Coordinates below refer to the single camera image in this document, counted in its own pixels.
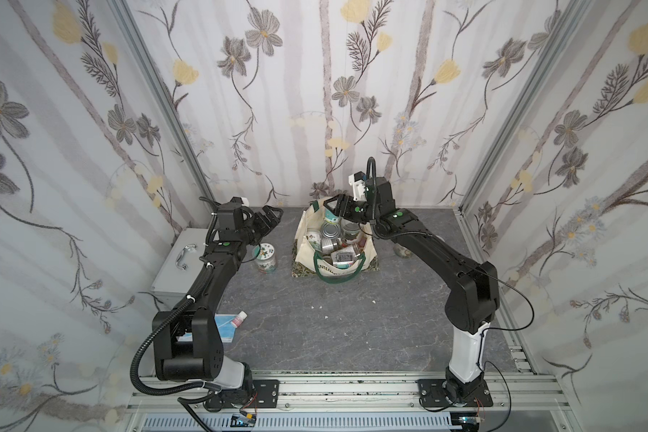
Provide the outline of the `white cartoon label seed jar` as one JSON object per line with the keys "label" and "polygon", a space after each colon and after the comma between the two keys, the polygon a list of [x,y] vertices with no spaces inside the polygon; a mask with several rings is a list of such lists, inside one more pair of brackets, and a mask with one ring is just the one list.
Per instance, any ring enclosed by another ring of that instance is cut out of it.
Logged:
{"label": "white cartoon label seed jar", "polygon": [[277,269],[275,247],[270,243],[260,243],[255,255],[255,264],[257,269],[264,274],[275,272]]}

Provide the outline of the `clear purple label seed jar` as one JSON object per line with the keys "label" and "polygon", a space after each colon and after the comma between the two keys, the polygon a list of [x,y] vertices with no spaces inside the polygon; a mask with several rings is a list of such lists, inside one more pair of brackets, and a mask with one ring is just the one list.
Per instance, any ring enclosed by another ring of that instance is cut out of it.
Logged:
{"label": "clear purple label seed jar", "polygon": [[400,257],[400,258],[407,259],[407,258],[413,257],[413,252],[410,251],[408,248],[405,248],[404,246],[401,246],[400,244],[394,244],[393,245],[393,251],[394,251],[394,254],[397,257]]}

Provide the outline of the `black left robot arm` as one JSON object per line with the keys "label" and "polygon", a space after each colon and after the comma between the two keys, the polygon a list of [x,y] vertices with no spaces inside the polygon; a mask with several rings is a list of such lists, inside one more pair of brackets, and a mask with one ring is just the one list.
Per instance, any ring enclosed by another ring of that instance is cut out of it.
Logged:
{"label": "black left robot arm", "polygon": [[[252,372],[225,355],[215,314],[232,277],[252,259],[248,249],[258,246],[283,214],[270,205],[254,212],[240,197],[212,203],[197,277],[170,311],[155,315],[151,333],[131,360],[130,380],[137,392],[177,395],[182,404],[203,404],[212,410],[254,400]],[[207,394],[197,399],[181,396],[192,390]]]}

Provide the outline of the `teal label seed jar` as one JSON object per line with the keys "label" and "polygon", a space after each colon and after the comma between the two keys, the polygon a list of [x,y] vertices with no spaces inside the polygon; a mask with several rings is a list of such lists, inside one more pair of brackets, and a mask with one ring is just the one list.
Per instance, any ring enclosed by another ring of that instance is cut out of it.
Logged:
{"label": "teal label seed jar", "polygon": [[324,221],[326,223],[329,223],[329,224],[339,224],[340,223],[340,217],[336,216],[336,214],[331,212],[329,209],[325,209]]}

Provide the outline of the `cream canvas tote bag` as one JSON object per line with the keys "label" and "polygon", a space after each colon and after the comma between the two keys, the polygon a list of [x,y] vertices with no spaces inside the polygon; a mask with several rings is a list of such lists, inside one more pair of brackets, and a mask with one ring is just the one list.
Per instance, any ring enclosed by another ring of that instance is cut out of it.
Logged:
{"label": "cream canvas tote bag", "polygon": [[[358,241],[358,243],[350,243],[350,244],[345,243],[343,239],[342,231],[341,231],[340,240],[323,238],[320,234],[320,226],[322,225],[322,223],[324,223],[324,213],[325,213],[325,207],[323,206],[323,202],[324,201],[322,199],[312,201],[307,207],[307,209],[303,211],[302,218],[300,219],[298,228],[295,233],[295,238],[293,241],[293,251],[300,248],[302,244],[309,243],[311,247],[314,248],[316,251],[318,251],[322,257],[324,257],[327,261],[329,261],[329,263],[331,263],[330,254],[332,252],[351,245],[358,246],[360,251],[363,253],[362,255],[363,262],[365,260],[365,257],[371,258],[373,252],[378,256],[377,251],[374,247],[374,241],[372,235],[369,233],[370,226],[367,224],[363,225],[362,223],[358,223],[363,233],[363,237],[360,239],[360,241]],[[338,224],[340,228],[341,228],[341,222],[343,220],[344,219],[340,218],[340,223]],[[341,279],[333,279],[333,280],[323,280],[321,276],[313,276],[313,277],[317,277],[318,279],[320,279],[320,281],[326,284],[344,284],[354,280],[359,275],[355,277],[349,276],[349,277],[345,277]]]}

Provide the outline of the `grey label seed jar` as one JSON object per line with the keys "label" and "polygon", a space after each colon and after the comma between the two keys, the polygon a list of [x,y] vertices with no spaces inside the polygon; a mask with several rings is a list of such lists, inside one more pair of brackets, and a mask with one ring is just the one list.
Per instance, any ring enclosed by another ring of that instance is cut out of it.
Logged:
{"label": "grey label seed jar", "polygon": [[362,255],[358,246],[351,245],[332,252],[330,254],[331,264],[339,269],[348,269],[354,266]]}

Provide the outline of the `small white pink tube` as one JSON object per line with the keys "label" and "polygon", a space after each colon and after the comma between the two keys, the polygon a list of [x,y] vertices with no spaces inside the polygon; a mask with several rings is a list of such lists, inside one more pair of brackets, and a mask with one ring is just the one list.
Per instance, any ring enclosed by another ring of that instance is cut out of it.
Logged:
{"label": "small white pink tube", "polygon": [[231,320],[230,324],[235,328],[239,328],[243,322],[248,318],[248,315],[245,313],[245,311],[241,311],[238,313],[236,316],[233,317]]}

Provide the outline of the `grey metal case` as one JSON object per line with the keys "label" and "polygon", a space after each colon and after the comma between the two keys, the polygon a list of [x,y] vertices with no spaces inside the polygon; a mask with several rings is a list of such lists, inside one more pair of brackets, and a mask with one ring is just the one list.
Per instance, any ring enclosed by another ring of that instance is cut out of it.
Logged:
{"label": "grey metal case", "polygon": [[171,248],[152,286],[151,296],[159,311],[169,311],[185,298],[203,262],[207,229],[183,230]]}

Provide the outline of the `blue face mask pack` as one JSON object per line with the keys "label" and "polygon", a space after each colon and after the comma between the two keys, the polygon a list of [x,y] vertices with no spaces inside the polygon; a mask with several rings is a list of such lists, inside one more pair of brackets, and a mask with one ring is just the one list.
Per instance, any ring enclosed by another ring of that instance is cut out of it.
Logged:
{"label": "blue face mask pack", "polygon": [[239,324],[236,322],[236,319],[240,319],[241,315],[228,315],[228,314],[218,314],[214,317],[215,324],[219,331],[221,341],[226,344],[230,344],[234,337],[236,329],[239,327]]}

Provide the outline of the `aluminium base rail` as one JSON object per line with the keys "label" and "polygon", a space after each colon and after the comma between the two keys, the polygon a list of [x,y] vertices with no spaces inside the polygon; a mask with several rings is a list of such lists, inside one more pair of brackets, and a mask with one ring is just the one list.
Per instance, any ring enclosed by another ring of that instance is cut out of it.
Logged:
{"label": "aluminium base rail", "polygon": [[438,373],[264,373],[278,381],[275,407],[227,406],[191,417],[174,396],[134,394],[124,431],[578,431],[554,376],[489,372],[486,389],[464,407],[439,408],[424,383]]}

